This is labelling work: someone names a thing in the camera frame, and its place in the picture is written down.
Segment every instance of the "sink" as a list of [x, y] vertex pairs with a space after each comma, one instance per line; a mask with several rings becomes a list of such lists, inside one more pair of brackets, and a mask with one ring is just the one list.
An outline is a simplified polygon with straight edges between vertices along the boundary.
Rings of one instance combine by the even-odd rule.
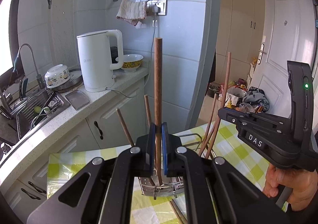
[[49, 94], [48, 91], [44, 90], [37, 95], [33, 95], [28, 97], [27, 99], [24, 99], [22, 102], [16, 105], [11, 112], [12, 116], [16, 119], [19, 140], [21, 140], [22, 138], [30, 137], [34, 132], [36, 132], [36, 130], [41, 128], [41, 126], [45, 125], [52, 118], [54, 118], [70, 106], [69, 102], [64, 97], [62, 97], [61, 94], [55, 92], [52, 100], [56, 102], [56, 106], [48, 115], [39, 117], [35, 121], [35, 126], [32, 128], [31, 123], [33, 119], [38, 115], [34, 112], [34, 107], [39, 106], [43, 108], [44, 104], [51, 95], [51, 93]]

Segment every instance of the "cabinet door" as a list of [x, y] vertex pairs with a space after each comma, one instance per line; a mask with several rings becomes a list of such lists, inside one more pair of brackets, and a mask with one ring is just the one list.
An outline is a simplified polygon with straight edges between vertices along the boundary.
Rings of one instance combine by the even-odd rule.
[[47, 199], [18, 180], [13, 183], [4, 198], [23, 223], [26, 223], [30, 213]]
[[226, 54], [227, 44], [229, 41], [232, 14], [232, 0], [221, 0], [220, 18], [217, 31], [216, 53]]
[[26, 186], [32, 187], [46, 196], [47, 166], [50, 153], [67, 153], [94, 149], [99, 149], [99, 146], [84, 119], [36, 159], [18, 179]]
[[233, 0], [232, 19], [227, 52], [232, 58], [245, 62], [251, 44], [254, 0]]
[[[144, 81], [139, 82], [134, 87], [130, 87], [130, 91], [124, 91], [125, 94], [132, 96], [139, 92], [143, 87]], [[120, 108], [122, 116], [127, 125], [128, 131], [136, 142], [139, 136], [146, 134], [146, 118], [144, 106], [144, 92], [140, 92], [134, 98], [124, 98], [122, 95], [117, 95], [110, 104], [102, 106], [87, 118], [87, 122], [99, 144], [101, 149], [112, 148], [129, 144], [124, 130], [119, 121], [116, 108]]]
[[247, 63], [252, 62], [253, 57], [258, 57], [262, 43], [265, 19], [265, 0], [254, 0], [254, 20], [252, 26], [252, 40], [247, 57]]

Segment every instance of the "green and white checkered tablecloth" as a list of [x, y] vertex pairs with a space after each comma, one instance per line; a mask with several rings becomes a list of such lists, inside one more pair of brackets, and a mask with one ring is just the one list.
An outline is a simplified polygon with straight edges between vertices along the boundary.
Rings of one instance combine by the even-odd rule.
[[[204, 124], [176, 135], [198, 133], [203, 137], [206, 127], [207, 124]], [[224, 157], [256, 187], [262, 190], [268, 162], [238, 139], [237, 133], [234, 124], [221, 121], [213, 150], [217, 156]], [[181, 138], [181, 141], [182, 144], [189, 144], [199, 141], [199, 138], [197, 136], [188, 136]], [[117, 157], [122, 151], [128, 148], [130, 148], [130, 145], [84, 152], [51, 154], [48, 166], [47, 197], [52, 196], [94, 157], [102, 157], [105, 160], [111, 159]], [[130, 223], [178, 224], [178, 219], [169, 204], [169, 200], [171, 199], [172, 197], [157, 197], [154, 200], [152, 197], [142, 195], [139, 181], [135, 178]], [[179, 208], [186, 215], [184, 194], [179, 194], [175, 200]]]

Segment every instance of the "electric kettle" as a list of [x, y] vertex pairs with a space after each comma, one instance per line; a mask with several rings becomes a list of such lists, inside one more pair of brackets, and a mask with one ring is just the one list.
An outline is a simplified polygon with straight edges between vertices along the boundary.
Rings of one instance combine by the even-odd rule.
[[[117, 38], [118, 63], [112, 63], [109, 37]], [[122, 34], [119, 30], [102, 30], [77, 36], [79, 62], [85, 89], [99, 92], [115, 83], [113, 70], [123, 66]]]

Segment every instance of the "white bowl with cartoon print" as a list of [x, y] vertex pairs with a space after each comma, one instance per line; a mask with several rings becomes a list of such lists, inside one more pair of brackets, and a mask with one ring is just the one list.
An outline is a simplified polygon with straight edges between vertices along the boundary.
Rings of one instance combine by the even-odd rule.
[[56, 65], [45, 74], [45, 82], [48, 88], [58, 87], [70, 79], [68, 67], [63, 64]]

